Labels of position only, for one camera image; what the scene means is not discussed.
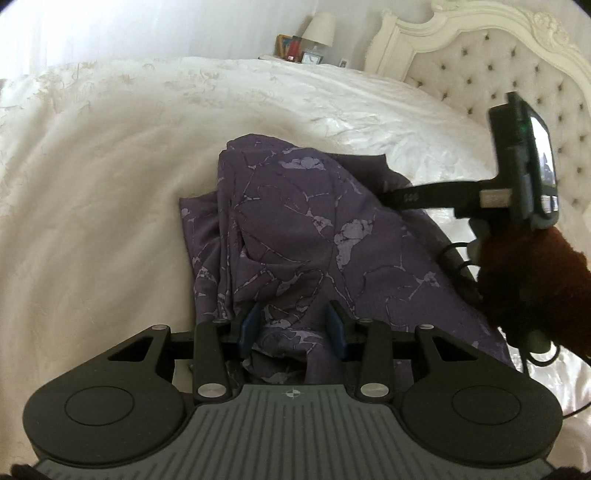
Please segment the right hand in brown glove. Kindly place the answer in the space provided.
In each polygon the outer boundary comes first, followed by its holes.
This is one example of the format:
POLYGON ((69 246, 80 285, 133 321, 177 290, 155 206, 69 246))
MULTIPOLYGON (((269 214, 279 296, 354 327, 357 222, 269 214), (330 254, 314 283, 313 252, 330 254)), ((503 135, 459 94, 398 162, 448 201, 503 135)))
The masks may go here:
POLYGON ((555 227, 482 241, 479 290, 506 333, 539 330, 590 359, 590 271, 555 227))

